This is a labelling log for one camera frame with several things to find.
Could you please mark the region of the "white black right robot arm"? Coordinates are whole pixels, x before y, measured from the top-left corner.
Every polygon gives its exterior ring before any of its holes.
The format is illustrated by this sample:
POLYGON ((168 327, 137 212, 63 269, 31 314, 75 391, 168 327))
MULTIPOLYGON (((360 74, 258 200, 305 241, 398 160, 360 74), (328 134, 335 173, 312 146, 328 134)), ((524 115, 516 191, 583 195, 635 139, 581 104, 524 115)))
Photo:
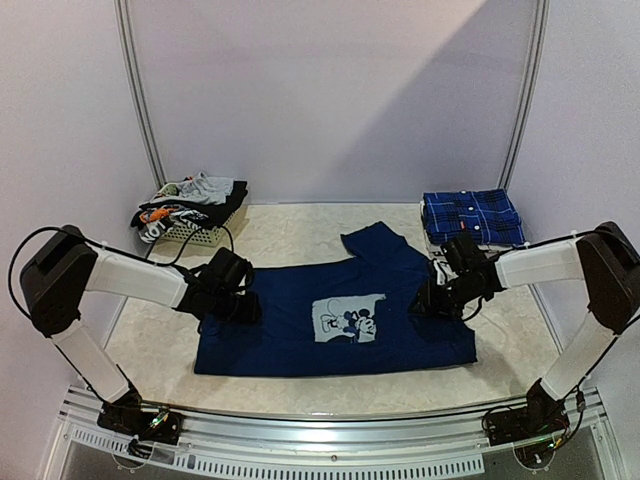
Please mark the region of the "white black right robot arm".
POLYGON ((531 286, 549 307, 554 331, 565 334, 560 355, 529 389, 532 402, 517 415, 524 435, 539 435, 555 420, 553 403, 579 386, 637 321, 638 250, 613 221, 492 255, 463 231, 441 250, 445 261, 429 263, 410 313, 460 320, 471 301, 484 304, 500 292, 531 286))

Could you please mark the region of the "solid blue garment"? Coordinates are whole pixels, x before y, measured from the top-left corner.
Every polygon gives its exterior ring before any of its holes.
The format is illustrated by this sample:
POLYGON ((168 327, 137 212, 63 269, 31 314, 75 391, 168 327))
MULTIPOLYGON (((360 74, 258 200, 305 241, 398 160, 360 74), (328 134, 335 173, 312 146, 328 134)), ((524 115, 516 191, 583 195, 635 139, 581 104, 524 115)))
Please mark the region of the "solid blue garment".
POLYGON ((475 333, 413 315, 428 257, 385 223, 341 237, 342 261, 257 269, 256 325, 202 323, 194 371, 234 377, 372 375, 471 364, 475 333))

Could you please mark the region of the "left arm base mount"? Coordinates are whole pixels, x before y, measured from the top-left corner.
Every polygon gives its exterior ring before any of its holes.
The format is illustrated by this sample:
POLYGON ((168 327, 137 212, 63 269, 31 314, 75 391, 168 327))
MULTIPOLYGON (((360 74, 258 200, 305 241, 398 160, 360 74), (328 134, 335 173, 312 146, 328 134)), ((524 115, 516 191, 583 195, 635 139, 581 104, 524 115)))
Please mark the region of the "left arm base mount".
POLYGON ((139 441, 177 445, 185 416, 165 406, 146 404, 136 389, 114 402, 104 402, 97 425, 139 441))

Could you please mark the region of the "blue plaid flannel shirt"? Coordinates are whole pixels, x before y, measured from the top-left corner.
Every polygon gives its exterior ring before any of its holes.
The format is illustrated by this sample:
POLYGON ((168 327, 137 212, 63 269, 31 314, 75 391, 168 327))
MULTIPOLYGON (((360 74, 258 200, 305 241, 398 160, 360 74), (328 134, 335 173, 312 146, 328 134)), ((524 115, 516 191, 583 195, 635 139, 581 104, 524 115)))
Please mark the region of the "blue plaid flannel shirt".
POLYGON ((520 215, 504 189, 426 192, 422 218, 434 245, 463 231, 479 245, 519 246, 525 242, 520 215))

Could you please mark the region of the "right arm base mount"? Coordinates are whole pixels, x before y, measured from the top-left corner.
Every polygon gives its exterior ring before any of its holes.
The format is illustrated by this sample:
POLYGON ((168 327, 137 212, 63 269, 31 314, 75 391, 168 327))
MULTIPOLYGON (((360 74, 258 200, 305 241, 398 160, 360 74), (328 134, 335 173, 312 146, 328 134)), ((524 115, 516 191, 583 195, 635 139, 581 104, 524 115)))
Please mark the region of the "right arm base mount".
POLYGON ((577 427, 581 426, 586 409, 584 392, 574 386, 560 399, 553 398, 538 379, 526 393, 526 404, 513 408, 501 405, 489 409, 481 420, 481 427, 491 446, 518 442, 560 431, 561 436, 552 440, 551 450, 557 450, 573 435, 565 400, 575 394, 579 413, 577 427))

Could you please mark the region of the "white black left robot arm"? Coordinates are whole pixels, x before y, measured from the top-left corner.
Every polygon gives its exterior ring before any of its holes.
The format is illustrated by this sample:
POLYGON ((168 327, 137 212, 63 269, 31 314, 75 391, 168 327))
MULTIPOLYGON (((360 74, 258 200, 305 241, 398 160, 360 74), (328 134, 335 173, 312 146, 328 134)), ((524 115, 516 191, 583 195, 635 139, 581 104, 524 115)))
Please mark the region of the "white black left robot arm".
POLYGON ((251 291, 252 264, 228 248, 202 265, 158 263, 99 243, 73 225, 39 230, 47 242, 22 266, 9 266, 11 295, 34 328, 49 339, 93 394, 110 405, 111 419, 128 434, 148 426, 136 389, 83 323, 80 304, 88 292, 135 298, 204 320, 254 325, 261 320, 251 291))

